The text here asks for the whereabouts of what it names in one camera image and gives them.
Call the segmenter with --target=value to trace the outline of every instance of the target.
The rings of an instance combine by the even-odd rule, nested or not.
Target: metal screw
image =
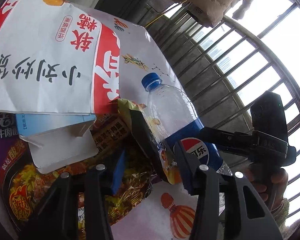
[[[237,178],[239,178],[239,179],[242,179],[242,178],[243,178],[243,173],[240,172],[240,171],[237,171],[234,175],[235,175]]]
[[[69,175],[70,175],[69,172],[63,172],[63,173],[61,173],[60,177],[63,179],[66,179],[69,177]]]
[[[199,169],[202,170],[202,171],[207,171],[209,169],[209,167],[207,165],[205,165],[205,164],[201,164],[199,166]]]
[[[106,166],[104,166],[103,164],[98,164],[96,166],[96,170],[98,170],[98,171],[103,171],[105,168],[106,168]]]

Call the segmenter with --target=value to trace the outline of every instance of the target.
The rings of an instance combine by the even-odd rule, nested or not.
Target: bottle label
[[[201,164],[206,164],[217,171],[223,160],[214,144],[200,140],[200,130],[203,127],[203,124],[197,118],[165,140],[171,149],[174,149],[176,141],[181,140],[188,153],[196,155]]]

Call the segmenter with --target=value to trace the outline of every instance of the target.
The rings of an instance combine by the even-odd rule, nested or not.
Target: metal railing
[[[300,113],[300,87],[298,86],[297,82],[293,78],[293,76],[290,74],[290,72],[287,70],[285,65],[281,62],[281,60],[269,49],[268,46],[266,46],[262,41],[261,38],[263,38],[265,35],[267,35],[274,27],[276,27],[285,17],[287,17],[295,8],[297,8],[297,3],[292,4],[282,15],[280,15],[274,22],[272,22],[266,29],[264,29],[258,36],[251,33],[249,30],[244,28],[242,25],[240,25],[238,22],[234,21],[233,19],[224,16],[223,20],[210,32],[208,32],[206,35],[204,35],[201,39],[198,41],[194,40],[194,37],[203,29],[203,27],[199,27],[200,25],[195,22],[186,12],[185,8],[180,8],[170,19],[167,20],[165,24],[161,26],[159,31],[155,35],[153,35],[154,40],[157,42],[159,47],[162,49],[163,52],[169,51],[170,47],[176,43],[176,41],[179,41],[181,38],[184,38],[185,41],[179,45],[176,49],[173,49],[174,54],[179,54],[181,49],[187,44],[191,43],[192,46],[183,54],[180,55],[180,57],[177,59],[177,61],[172,65],[172,68],[175,68],[177,65],[181,64],[184,59],[186,59],[192,51],[195,49],[200,50],[200,55],[197,56],[194,60],[192,60],[187,66],[183,68],[183,70],[178,74],[178,78],[181,78],[187,71],[189,71],[197,62],[200,61],[203,57],[207,59],[209,62],[209,65],[205,68],[203,68],[196,76],[191,78],[191,80],[187,81],[185,84],[182,84],[184,89],[186,89],[189,85],[191,85],[193,82],[197,82],[202,75],[204,75],[209,69],[213,68],[215,71],[219,74],[219,77],[214,80],[211,84],[203,88],[200,92],[197,94],[191,96],[192,101],[196,101],[198,98],[200,98],[202,95],[207,93],[210,89],[212,89],[216,84],[219,82],[223,82],[226,87],[228,88],[228,93],[220,98],[217,102],[211,104],[204,110],[201,110],[198,115],[203,116],[207,114],[208,112],[215,109],[217,106],[219,106],[222,102],[227,100],[228,98],[232,97],[234,101],[236,102],[238,106],[238,111],[236,111],[231,116],[223,119],[221,122],[214,125],[214,128],[220,128],[224,126],[225,124],[229,123],[235,118],[238,118],[239,116],[243,116],[245,119],[245,122],[247,123],[250,130],[253,130],[252,123],[250,116],[247,113],[247,110],[250,109],[250,107],[254,104],[254,102],[257,100],[253,100],[247,105],[244,105],[242,101],[240,100],[240,97],[238,96],[238,91],[240,91],[242,88],[247,86],[249,83],[251,83],[255,78],[260,76],[266,69],[269,67],[272,67],[276,73],[279,75],[279,81],[277,81],[269,90],[273,91],[277,87],[279,87],[282,83],[284,83],[289,90],[292,99],[290,102],[288,102],[284,109],[288,109],[293,104],[296,104]],[[190,25],[181,33],[178,33],[181,28],[184,27],[184,25],[189,24]],[[227,25],[230,29],[227,31],[223,36],[221,36],[218,40],[216,40],[213,44],[211,44],[206,50],[204,50],[200,45],[202,42],[207,39],[218,27],[221,25]],[[175,28],[175,30],[169,34],[170,28]],[[237,32],[241,38],[239,41],[237,41],[234,45],[232,45],[229,49],[227,49],[225,52],[223,52],[219,57],[217,57],[215,60],[213,60],[208,54],[209,52],[224,38],[226,38],[231,32]],[[246,57],[244,57],[239,63],[234,65],[232,68],[230,68],[228,71],[223,73],[221,69],[218,67],[218,62],[220,62],[224,57],[227,56],[232,50],[234,50],[237,46],[239,46],[242,42],[248,41],[253,47],[254,50],[248,54]],[[248,78],[245,82],[240,84],[238,87],[234,88],[228,81],[227,77],[233,73],[236,69],[238,69],[242,64],[244,64],[246,61],[248,61],[252,56],[254,56],[256,53],[260,53],[267,61],[268,63],[262,67],[259,71],[257,71],[254,75],[252,75],[250,78]],[[291,135],[294,133],[297,129],[300,128],[300,114],[296,116],[291,122],[287,124],[288,128],[288,135]],[[290,179],[288,184],[294,182],[300,178],[300,174],[295,176],[294,178]],[[295,196],[290,198],[290,201],[294,200],[300,196],[300,192],[297,193]],[[296,211],[289,214],[288,217],[291,215],[294,215],[295,213],[299,212],[300,208]]]

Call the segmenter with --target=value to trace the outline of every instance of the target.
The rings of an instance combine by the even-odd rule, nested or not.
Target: human hand
[[[268,194],[265,193],[265,191],[267,190],[267,187],[266,187],[266,185],[255,182],[256,175],[253,173],[253,169],[251,169],[251,167],[249,166],[248,168],[243,170],[242,173],[246,175],[246,177],[251,182],[251,184],[256,189],[256,191],[259,193],[259,195],[263,199],[263,201],[266,201],[269,197]],[[278,185],[277,194],[275,196],[274,204],[272,207],[272,210],[274,210],[281,205],[282,200],[283,200],[283,194],[287,188],[288,174],[285,171],[285,169],[281,168],[278,170],[277,173],[273,174],[271,176],[271,182],[273,184]]]

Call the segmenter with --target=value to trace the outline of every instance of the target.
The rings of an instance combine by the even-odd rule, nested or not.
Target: plastic bottle
[[[156,73],[147,74],[141,81],[148,96],[148,112],[155,120],[158,136],[167,152],[173,151],[174,144],[181,140],[188,153],[195,154],[202,164],[228,174],[214,144],[204,143],[196,138],[204,127],[188,96],[180,89],[162,84]]]

